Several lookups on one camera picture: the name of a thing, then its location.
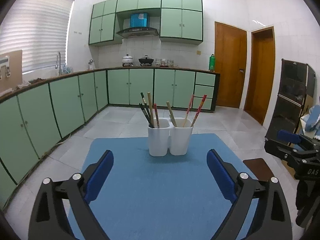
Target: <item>green bottle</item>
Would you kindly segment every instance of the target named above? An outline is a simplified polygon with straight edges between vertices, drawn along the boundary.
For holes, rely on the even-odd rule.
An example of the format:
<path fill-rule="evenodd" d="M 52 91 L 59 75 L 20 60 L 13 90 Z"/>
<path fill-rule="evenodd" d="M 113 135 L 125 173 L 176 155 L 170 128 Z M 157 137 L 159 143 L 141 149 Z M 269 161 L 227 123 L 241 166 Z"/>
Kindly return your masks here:
<path fill-rule="evenodd" d="M 213 54 L 211 54 L 209 58 L 209 71 L 214 71 L 214 65 L 216 63 L 216 58 Z"/>

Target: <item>sink faucet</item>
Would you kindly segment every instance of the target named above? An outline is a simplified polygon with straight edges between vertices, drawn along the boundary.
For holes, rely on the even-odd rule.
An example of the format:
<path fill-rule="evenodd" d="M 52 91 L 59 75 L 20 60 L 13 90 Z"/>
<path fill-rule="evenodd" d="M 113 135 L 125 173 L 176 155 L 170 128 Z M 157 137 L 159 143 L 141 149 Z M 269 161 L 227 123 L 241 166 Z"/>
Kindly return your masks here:
<path fill-rule="evenodd" d="M 59 67 L 59 76 L 61 76 L 62 71 L 61 71 L 61 53 L 58 51 L 57 53 L 57 61 L 56 61 L 56 69 Z"/>

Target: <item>white roller blind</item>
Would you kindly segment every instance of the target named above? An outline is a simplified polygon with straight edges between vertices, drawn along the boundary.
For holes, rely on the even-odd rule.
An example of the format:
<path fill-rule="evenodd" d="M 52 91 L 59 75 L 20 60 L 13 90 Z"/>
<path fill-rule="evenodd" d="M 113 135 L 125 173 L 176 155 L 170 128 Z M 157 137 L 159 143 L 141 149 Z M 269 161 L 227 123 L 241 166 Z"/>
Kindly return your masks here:
<path fill-rule="evenodd" d="M 0 54 L 22 49 L 22 72 L 65 63 L 74 0 L 16 0 L 0 26 Z"/>

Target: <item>silver screw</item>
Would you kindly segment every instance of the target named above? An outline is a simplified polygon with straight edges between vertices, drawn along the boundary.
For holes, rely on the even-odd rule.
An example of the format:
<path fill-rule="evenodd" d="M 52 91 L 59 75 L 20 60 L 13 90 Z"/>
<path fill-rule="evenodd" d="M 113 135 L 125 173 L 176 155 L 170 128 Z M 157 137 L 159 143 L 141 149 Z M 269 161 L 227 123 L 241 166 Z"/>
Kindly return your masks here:
<path fill-rule="evenodd" d="M 43 184 L 48 184 L 50 181 L 51 181 L 50 178 L 46 178 L 46 179 L 43 180 Z"/>
<path fill-rule="evenodd" d="M 80 173 L 76 173 L 76 174 L 74 174 L 74 175 L 72 176 L 72 178 L 73 178 L 74 180 L 78 180 L 78 179 L 81 178 L 81 174 L 80 174 Z"/>
<path fill-rule="evenodd" d="M 242 179 L 247 179 L 247 178 L 249 178 L 249 175 L 246 174 L 246 173 L 244 173 L 244 172 L 241 172 L 241 173 L 240 173 L 240 178 L 242 178 Z"/>
<path fill-rule="evenodd" d="M 272 181 L 273 183 L 278 183 L 278 179 L 277 179 L 276 177 L 272 177 L 272 178 L 271 178 L 271 181 Z"/>

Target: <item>chopstick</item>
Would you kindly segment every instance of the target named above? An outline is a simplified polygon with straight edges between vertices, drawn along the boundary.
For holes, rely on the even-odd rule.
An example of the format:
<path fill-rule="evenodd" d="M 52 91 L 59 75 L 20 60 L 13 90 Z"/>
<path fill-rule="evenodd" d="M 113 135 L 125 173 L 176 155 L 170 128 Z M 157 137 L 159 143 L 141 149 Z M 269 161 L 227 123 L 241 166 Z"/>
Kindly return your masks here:
<path fill-rule="evenodd" d="M 203 106 L 203 103 L 204 103 L 206 97 L 207 97 L 207 95 L 204 95 L 204 96 L 203 96 L 202 101 L 201 101 L 201 103 L 200 103 L 200 105 L 199 105 L 198 111 L 197 111 L 197 113 L 196 113 L 196 116 L 194 117 L 194 119 L 193 119 L 192 124 L 191 124 L 190 127 L 193 127 L 193 125 L 195 124 L 195 122 L 196 122 L 196 120 L 197 120 L 197 118 L 198 118 L 198 115 L 199 115 L 200 112 L 201 112 L 201 108 L 202 108 L 202 106 Z"/>
<path fill-rule="evenodd" d="M 157 104 L 156 104 L 156 103 L 153 104 L 153 108 L 155 109 L 157 126 L 158 126 L 158 128 L 160 128 L 160 125 L 159 125 L 159 117 L 158 117 L 158 109 L 157 109 Z"/>
<path fill-rule="evenodd" d="M 169 101 L 167 101 L 167 106 L 168 106 L 168 109 L 169 109 L 171 122 L 173 123 L 173 125 L 174 125 L 175 127 L 177 127 L 177 123 L 176 123 L 176 120 L 175 120 L 175 118 L 174 118 L 174 116 L 173 116 L 173 112 L 172 112 L 172 109 L 171 109 L 171 106 L 170 106 L 170 102 L 169 102 Z"/>
<path fill-rule="evenodd" d="M 187 113 L 186 113 L 186 117 L 184 118 L 183 127 L 186 125 L 187 117 L 188 117 L 188 114 L 189 114 L 189 111 L 190 111 L 190 108 L 191 108 L 191 104 L 192 104 L 192 100 L 193 100 L 194 96 L 195 96 L 194 94 L 191 95 L 191 99 L 190 99 L 189 107 L 188 107 L 188 110 L 187 110 Z"/>
<path fill-rule="evenodd" d="M 143 104 L 142 104 L 142 103 L 140 103 L 140 104 L 139 104 L 139 106 L 140 106 L 140 108 L 141 108 L 141 110 L 142 110 L 142 112 L 143 112 L 144 116 L 145 116 L 145 117 L 146 117 L 146 119 L 148 120 L 148 122 L 149 122 L 149 124 L 150 124 L 150 127 L 151 127 L 151 128 L 154 128 L 154 126 L 153 126 L 153 124 L 152 124 L 152 122 L 151 122 L 151 120 L 150 120 L 150 117 L 148 116 L 148 114 L 147 114 L 146 110 L 145 110 L 145 109 L 144 109 L 144 107 L 143 107 Z"/>
<path fill-rule="evenodd" d="M 150 119 L 151 119 L 151 123 L 152 123 L 152 125 L 153 125 L 153 127 L 154 127 L 154 126 L 155 126 L 155 122 L 154 122 L 154 120 L 153 120 L 151 94 L 150 94 L 150 92 L 148 92 L 147 94 L 148 94 L 148 101 L 149 101 L 149 108 L 150 108 Z"/>
<path fill-rule="evenodd" d="M 142 92 L 141 92 L 140 94 L 141 94 L 141 97 L 142 97 L 142 102 L 144 103 L 144 107 L 145 107 L 146 110 L 147 110 L 147 114 L 148 114 L 149 118 L 151 119 L 151 116 L 150 116 L 150 113 L 149 113 L 149 109 L 148 109 L 148 105 L 147 105 L 146 99 L 144 98 L 144 95 L 143 95 Z"/>

